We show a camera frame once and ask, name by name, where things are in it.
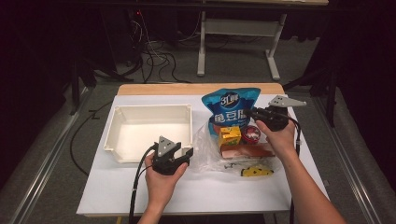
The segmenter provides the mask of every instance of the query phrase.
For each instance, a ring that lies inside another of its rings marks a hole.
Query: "forearm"
[[[301,223],[345,223],[304,168],[296,153],[282,159],[296,215]]]
[[[149,205],[139,219],[138,224],[157,224],[162,214],[163,208]]]

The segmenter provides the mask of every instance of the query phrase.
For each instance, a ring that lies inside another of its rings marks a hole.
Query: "yellow packaging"
[[[241,130],[239,126],[220,128],[219,147],[222,145],[238,145],[241,140]]]

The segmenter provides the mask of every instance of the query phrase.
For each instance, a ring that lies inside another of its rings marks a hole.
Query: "desk leg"
[[[198,55],[198,77],[205,75],[205,21],[206,13],[203,11],[201,12],[201,44]]]
[[[275,81],[280,80],[280,75],[277,72],[276,63],[274,60],[274,53],[277,47],[277,43],[279,42],[280,35],[282,34],[283,26],[285,25],[286,16],[287,14],[282,14],[280,16],[279,25],[276,27],[276,32],[273,39],[273,45],[271,49],[265,51],[265,56],[267,58],[268,65],[271,71],[271,76]]]
[[[117,224],[121,224],[122,223],[122,217],[117,217]]]

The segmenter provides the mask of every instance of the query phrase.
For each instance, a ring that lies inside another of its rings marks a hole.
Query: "blue snack bag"
[[[202,97],[204,105],[213,113],[209,119],[209,131],[218,135],[220,127],[245,127],[250,118],[244,109],[251,109],[260,95],[258,88],[220,89]]]

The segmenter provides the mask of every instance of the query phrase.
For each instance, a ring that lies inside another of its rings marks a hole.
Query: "wire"
[[[103,72],[105,72],[108,76],[102,76],[102,75],[98,74],[96,71],[93,71],[93,72],[94,72],[96,77],[100,77],[102,79],[107,79],[107,80],[116,79],[118,81],[128,81],[128,82],[130,82],[130,81],[134,81],[134,80],[133,79],[129,79],[126,76],[131,75],[132,73],[134,73],[137,70],[139,70],[139,68],[141,68],[142,65],[143,65],[143,58],[140,56],[137,59],[136,64],[134,65],[134,67],[132,69],[128,70],[127,72],[123,73],[123,74],[117,74],[117,73],[115,73],[113,71],[107,70],[107,71],[103,71]]]
[[[148,44],[151,46],[151,42],[149,40],[149,31],[148,31],[148,27],[146,26],[145,23],[145,19],[143,18],[143,13],[142,11],[139,9],[139,13],[140,13],[140,17],[142,18],[142,22],[143,22],[143,26],[145,27],[145,31],[146,31],[146,38],[148,40]],[[157,53],[155,52],[154,48],[151,46],[151,50],[154,52],[154,54],[158,57]]]
[[[88,172],[86,172],[76,161],[75,157],[74,157],[74,153],[73,153],[73,142],[78,134],[78,132],[81,130],[81,128],[84,126],[84,124],[89,120],[95,117],[96,113],[99,112],[101,109],[103,109],[105,106],[110,105],[111,103],[113,103],[113,101],[110,101],[104,105],[102,105],[101,107],[99,107],[99,109],[94,110],[94,112],[87,117],[76,129],[76,131],[74,132],[72,139],[70,140],[70,147],[69,147],[69,152],[70,152],[70,157],[72,159],[72,162],[76,165],[76,167],[85,175],[88,176]]]
[[[115,78],[117,80],[120,80],[120,81],[133,82],[134,80],[132,78],[127,78],[125,76],[129,75],[129,74],[132,74],[135,70],[138,70],[138,67],[137,68],[134,67],[133,69],[131,69],[131,70],[127,71],[126,73],[120,75],[120,74],[112,71],[111,69],[107,69],[104,66],[102,66],[101,64],[92,61],[91,59],[83,58],[83,60],[86,63],[88,63],[89,65],[91,65],[91,66],[93,66],[95,68],[98,68],[99,70],[103,71],[105,74],[107,74],[107,75],[109,75],[109,76],[111,76],[111,77],[113,77],[113,78]]]
[[[189,37],[187,37],[187,38],[178,40],[178,42],[183,42],[183,41],[186,41],[186,40],[194,39],[196,36],[198,36],[195,33],[198,30],[198,26],[200,24],[200,20],[201,20],[201,12],[198,13],[198,20],[197,20],[197,23],[195,25],[195,29],[194,29],[194,31],[192,31],[191,35]]]
[[[173,54],[171,54],[171,53],[160,52],[160,51],[158,51],[158,49],[159,49],[159,48],[156,48],[156,50],[157,50],[157,56],[158,56],[158,58],[161,59],[160,63],[158,63],[158,64],[156,64],[156,63],[154,62],[154,58],[152,57],[152,54],[151,54],[151,52],[150,52],[150,50],[149,50],[148,48],[146,48],[147,51],[143,51],[144,54],[147,54],[147,55],[149,56],[149,58],[146,59],[146,64],[148,64],[149,66],[151,66],[150,74],[148,75],[148,77],[144,77],[144,76],[143,76],[144,84],[146,84],[146,83],[149,82],[149,78],[151,77],[153,68],[154,68],[155,66],[161,66],[161,68],[159,69],[159,72],[158,72],[158,76],[159,76],[159,78],[160,78],[160,80],[161,80],[162,82],[166,82],[166,83],[173,83],[173,82],[190,83],[190,82],[187,81],[187,80],[182,80],[182,79],[179,79],[179,78],[177,78],[177,77],[175,76],[175,71],[176,71],[176,68],[177,68],[177,62],[176,62],[175,56],[174,56]],[[163,78],[163,75],[162,75],[163,69],[164,69],[165,67],[169,66],[171,63],[173,63],[171,76],[172,76],[172,78],[173,78],[175,81],[168,81],[168,80],[165,80],[165,79]]]
[[[133,21],[131,20],[131,23],[136,25],[136,28],[134,29],[134,35],[136,34],[137,28],[140,28],[140,36],[139,36],[139,41],[137,41],[137,43],[140,43],[140,41],[142,41],[142,36],[143,36],[143,29],[142,26],[140,26],[140,24],[137,21]],[[131,41],[134,43],[134,35],[129,37],[131,38]]]
[[[139,162],[139,166],[137,167],[136,176],[134,177],[134,186],[133,186],[133,188],[132,188],[131,207],[130,207],[130,210],[129,210],[129,223],[131,223],[131,224],[133,223],[133,220],[134,220],[134,201],[136,200],[136,192],[137,192],[137,185],[138,185],[138,183],[139,183],[139,177],[142,175],[142,173],[143,173],[144,171],[146,171],[146,169],[149,168],[149,166],[146,167],[142,172],[140,172],[140,169],[142,168],[143,162],[145,161],[145,158],[147,157],[147,155],[149,154],[149,152],[150,152],[151,150],[155,150],[155,149],[157,149],[157,148],[158,148],[158,143],[154,143],[154,145],[152,145],[152,146],[145,152],[145,154],[143,155],[142,159],[141,159],[140,162]]]
[[[264,38],[264,36],[246,36],[244,38],[249,38],[249,40],[243,40],[243,39],[240,39],[240,38],[233,38],[235,36],[239,37],[240,35],[229,35],[228,39],[231,42],[234,42],[234,43],[251,44],[251,43],[260,41],[261,39]]]
[[[296,137],[296,152],[297,152],[297,156],[300,156],[300,145],[301,145],[301,140],[300,140],[300,136],[301,136],[301,125],[300,123],[289,117],[289,119],[294,123],[294,125],[296,126],[297,129],[297,137]],[[291,198],[291,202],[290,202],[290,215],[289,215],[289,224],[293,224],[294,223],[294,202],[293,199]]]
[[[211,39],[214,39],[214,37],[216,37],[216,36],[220,36],[220,35],[210,35],[209,37],[211,37]],[[207,45],[206,43],[205,43],[205,45],[206,45],[208,48],[210,48],[210,49],[222,49],[222,48],[224,48],[225,46],[227,46],[227,44],[228,44],[229,41],[230,41],[229,38],[222,38],[222,39],[225,39],[225,42],[222,43],[222,44],[221,44],[220,46],[218,46],[218,47],[210,47],[210,46]]]

